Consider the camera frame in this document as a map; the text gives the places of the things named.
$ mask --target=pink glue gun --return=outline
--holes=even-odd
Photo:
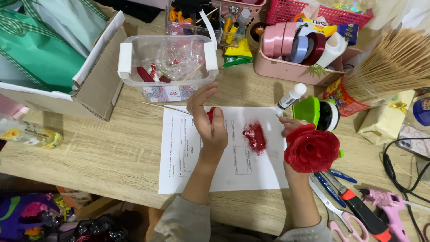
[[[399,242],[410,242],[399,217],[399,210],[405,209],[403,198],[394,193],[371,188],[359,189],[359,191],[364,194],[364,203],[372,202],[372,206],[377,207],[374,213],[388,225]]]

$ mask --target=yellow ribbon bow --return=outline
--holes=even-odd
[[[408,110],[406,109],[406,107],[408,106],[406,103],[403,102],[398,102],[396,104],[390,102],[387,104],[389,107],[393,107],[393,108],[398,108],[400,109],[400,111],[402,111],[405,115],[408,112]]]

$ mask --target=fingernail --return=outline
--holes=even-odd
[[[220,116],[221,115],[221,108],[215,108],[214,115],[215,116]]]

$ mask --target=phone case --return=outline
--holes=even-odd
[[[430,138],[430,135],[402,124],[398,139],[404,138]],[[397,141],[396,145],[414,154],[430,158],[430,140],[401,140]]]

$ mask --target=red artificial rose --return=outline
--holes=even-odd
[[[214,118],[214,110],[215,110],[215,107],[211,107],[211,110],[209,110],[209,112],[206,113],[209,116],[209,122],[211,122],[211,124],[212,124],[212,119]]]
[[[315,130],[315,124],[292,129],[284,160],[299,173],[327,171],[339,156],[339,139],[330,131]]]

